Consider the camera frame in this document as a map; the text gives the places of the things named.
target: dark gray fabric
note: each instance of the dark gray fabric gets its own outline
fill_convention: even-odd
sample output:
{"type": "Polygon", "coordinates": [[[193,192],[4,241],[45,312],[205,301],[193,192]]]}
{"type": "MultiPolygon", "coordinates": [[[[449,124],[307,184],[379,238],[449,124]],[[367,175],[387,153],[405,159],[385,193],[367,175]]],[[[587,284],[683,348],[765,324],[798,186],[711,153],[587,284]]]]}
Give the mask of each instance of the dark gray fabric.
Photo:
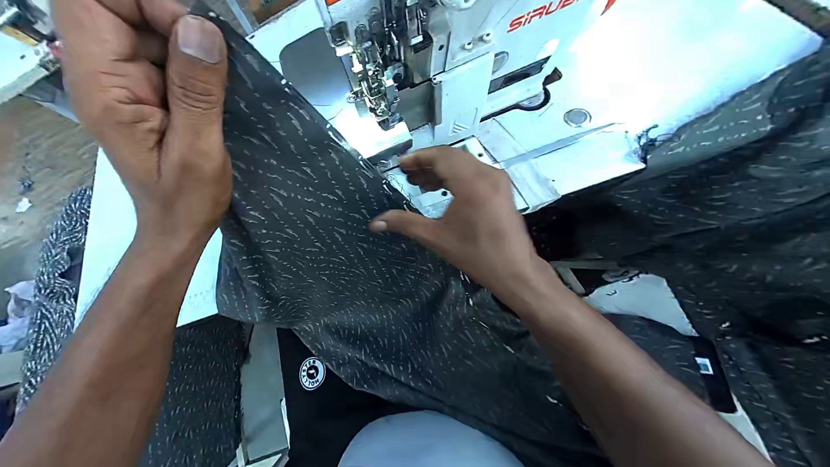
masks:
{"type": "MultiPolygon", "coordinates": [[[[90,188],[71,194],[43,243],[17,411],[25,410],[75,325],[90,188]]],[[[179,328],[159,419],[139,465],[227,467],[239,446],[242,324],[210,317],[179,328]]]]}
{"type": "Polygon", "coordinates": [[[651,155],[701,162],[570,213],[582,250],[669,281],[779,465],[830,465],[828,85],[825,44],[651,155]]]}
{"type": "Polygon", "coordinates": [[[91,200],[92,189],[89,187],[70,194],[61,216],[41,246],[17,412],[26,407],[75,326],[78,282],[66,278],[66,272],[80,262],[91,200]]]}
{"type": "MultiPolygon", "coordinates": [[[[414,242],[370,233],[367,222],[403,199],[243,37],[213,21],[229,45],[234,170],[220,313],[290,327],[352,387],[453,416],[527,465],[607,465],[519,319],[414,242]]],[[[704,394],[688,341],[671,331],[641,343],[704,394]]]]}

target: right hand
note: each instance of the right hand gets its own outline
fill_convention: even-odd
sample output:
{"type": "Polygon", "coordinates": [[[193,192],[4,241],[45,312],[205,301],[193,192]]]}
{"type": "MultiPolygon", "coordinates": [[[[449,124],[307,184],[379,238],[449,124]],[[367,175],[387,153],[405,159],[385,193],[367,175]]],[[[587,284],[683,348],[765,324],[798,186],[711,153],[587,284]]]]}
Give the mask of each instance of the right hand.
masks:
{"type": "Polygon", "coordinates": [[[406,155],[400,167],[409,183],[426,191],[449,190],[454,200],[440,219],[392,210],[372,219],[370,230],[416,240],[499,296],[550,270],[516,211],[504,171],[446,146],[406,155]]]}
{"type": "Polygon", "coordinates": [[[54,2],[74,109],[132,197],[136,239],[201,248],[231,198],[227,50],[186,12],[175,0],[54,2]]]}

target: circular logo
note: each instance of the circular logo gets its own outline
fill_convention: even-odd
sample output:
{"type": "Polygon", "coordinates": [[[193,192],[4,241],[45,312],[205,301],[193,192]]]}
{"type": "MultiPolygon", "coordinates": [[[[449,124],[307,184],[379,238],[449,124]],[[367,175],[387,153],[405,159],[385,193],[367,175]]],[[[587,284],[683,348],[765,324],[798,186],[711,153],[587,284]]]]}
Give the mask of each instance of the circular logo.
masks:
{"type": "Polygon", "coordinates": [[[313,391],[323,384],[325,379],[325,365],[316,357],[310,356],[300,365],[300,384],[307,391],[313,391]]]}

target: fingernail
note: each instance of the fingernail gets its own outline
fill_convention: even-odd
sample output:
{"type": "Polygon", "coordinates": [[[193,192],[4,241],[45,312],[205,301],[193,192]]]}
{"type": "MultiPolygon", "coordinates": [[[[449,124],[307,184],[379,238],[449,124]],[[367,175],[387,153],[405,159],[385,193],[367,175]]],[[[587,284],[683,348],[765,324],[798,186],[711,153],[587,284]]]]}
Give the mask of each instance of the fingernail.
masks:
{"type": "Polygon", "coordinates": [[[373,220],[369,223],[369,230],[375,232],[376,234],[380,234],[386,232],[387,225],[386,221],[384,220],[373,220]]]}
{"type": "Polygon", "coordinates": [[[222,60],[222,33],[208,20],[187,15],[178,20],[178,49],[207,63],[222,60]]]}

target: left hand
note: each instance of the left hand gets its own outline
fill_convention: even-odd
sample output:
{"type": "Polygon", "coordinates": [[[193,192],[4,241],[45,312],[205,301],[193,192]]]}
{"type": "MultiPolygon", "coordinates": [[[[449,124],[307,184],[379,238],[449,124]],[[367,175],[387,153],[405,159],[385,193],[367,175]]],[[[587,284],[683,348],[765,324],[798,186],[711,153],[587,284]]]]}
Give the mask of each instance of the left hand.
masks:
{"type": "Polygon", "coordinates": [[[55,0],[53,9],[73,106],[132,196],[136,238],[206,243],[232,188],[221,32],[175,0],[55,0]]]}

